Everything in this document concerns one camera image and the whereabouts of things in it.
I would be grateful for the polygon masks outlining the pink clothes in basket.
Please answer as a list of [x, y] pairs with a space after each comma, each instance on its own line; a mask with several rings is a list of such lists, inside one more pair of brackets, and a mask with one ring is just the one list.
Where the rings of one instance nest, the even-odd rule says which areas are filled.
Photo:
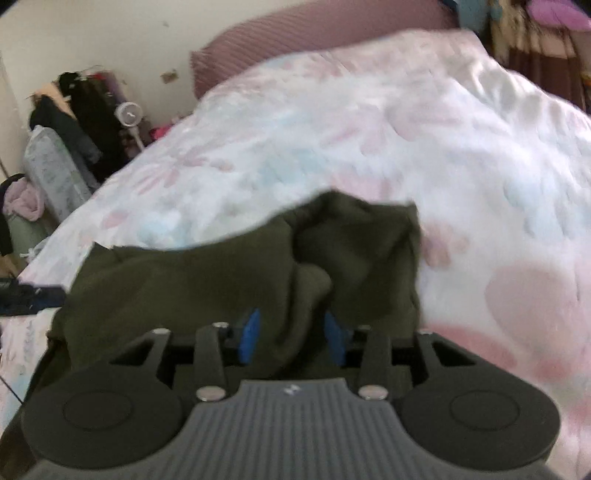
[[6, 189], [3, 202], [5, 215], [17, 215], [29, 222], [39, 220], [45, 211], [42, 195], [26, 178], [19, 178]]

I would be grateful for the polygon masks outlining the light patterned garment bag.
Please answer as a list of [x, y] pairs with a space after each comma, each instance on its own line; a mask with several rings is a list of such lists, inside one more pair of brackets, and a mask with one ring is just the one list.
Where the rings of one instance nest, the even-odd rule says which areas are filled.
[[79, 168], [59, 135], [48, 127], [34, 127], [23, 168], [58, 223], [87, 202], [99, 186], [85, 167]]

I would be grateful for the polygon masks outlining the white standing fan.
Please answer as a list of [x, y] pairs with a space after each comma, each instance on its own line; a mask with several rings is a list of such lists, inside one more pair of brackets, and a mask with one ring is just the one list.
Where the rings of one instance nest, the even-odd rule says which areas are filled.
[[141, 107], [134, 102], [122, 102], [116, 107], [115, 116], [121, 125], [126, 128], [134, 138], [139, 150], [143, 151], [145, 145], [139, 134], [139, 125], [143, 119], [143, 111]]

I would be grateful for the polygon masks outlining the wall power outlet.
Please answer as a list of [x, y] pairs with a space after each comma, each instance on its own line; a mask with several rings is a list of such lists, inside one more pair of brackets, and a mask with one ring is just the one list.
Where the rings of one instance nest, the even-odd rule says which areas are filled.
[[163, 84], [170, 84], [178, 79], [178, 73], [175, 69], [168, 70], [160, 75], [160, 79]]

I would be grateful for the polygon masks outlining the folded purple blanket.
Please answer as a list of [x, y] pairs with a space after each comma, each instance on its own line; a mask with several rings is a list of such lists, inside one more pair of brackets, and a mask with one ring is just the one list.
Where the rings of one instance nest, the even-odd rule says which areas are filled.
[[590, 31], [590, 16], [570, 0], [531, 0], [526, 10], [534, 21], [544, 27]]

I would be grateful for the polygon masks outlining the dark green hoodie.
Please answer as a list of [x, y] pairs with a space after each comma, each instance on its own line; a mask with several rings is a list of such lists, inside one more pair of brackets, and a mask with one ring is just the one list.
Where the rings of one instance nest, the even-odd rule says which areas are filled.
[[335, 191], [191, 249], [97, 245], [54, 317], [44, 366], [56, 379], [155, 328], [193, 335], [250, 313], [260, 316], [254, 376], [311, 359], [325, 314], [409, 339], [419, 321], [420, 253], [416, 206]]

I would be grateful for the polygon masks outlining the purple quilted headboard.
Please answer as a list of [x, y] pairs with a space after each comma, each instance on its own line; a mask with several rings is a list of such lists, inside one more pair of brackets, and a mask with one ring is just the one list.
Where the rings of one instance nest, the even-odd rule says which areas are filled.
[[189, 54], [197, 99], [270, 58], [387, 36], [406, 29], [445, 30], [458, 17], [437, 0], [310, 1], [235, 24]]

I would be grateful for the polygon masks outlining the dark clothes on rack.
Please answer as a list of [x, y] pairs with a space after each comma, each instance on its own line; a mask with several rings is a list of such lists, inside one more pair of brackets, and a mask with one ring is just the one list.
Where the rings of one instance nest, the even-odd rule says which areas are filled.
[[31, 95], [29, 126], [50, 128], [91, 190], [126, 166], [140, 148], [116, 117], [126, 101], [113, 72], [64, 72]]

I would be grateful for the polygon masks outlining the brown striped curtain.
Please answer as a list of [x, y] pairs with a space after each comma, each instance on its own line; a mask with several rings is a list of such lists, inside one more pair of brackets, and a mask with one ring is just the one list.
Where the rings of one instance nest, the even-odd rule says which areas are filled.
[[590, 110], [590, 31], [544, 27], [527, 13], [529, 1], [493, 1], [494, 58], [546, 92]]

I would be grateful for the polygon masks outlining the floral white duvet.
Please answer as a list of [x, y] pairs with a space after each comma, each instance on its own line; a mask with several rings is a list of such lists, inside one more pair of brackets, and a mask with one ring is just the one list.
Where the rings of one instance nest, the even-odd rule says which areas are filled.
[[181, 249], [335, 189], [414, 202], [422, 322], [544, 389], [552, 467], [590, 469], [590, 120], [475, 35], [405, 31], [250, 68], [111, 177], [22, 273], [69, 286], [93, 244]]

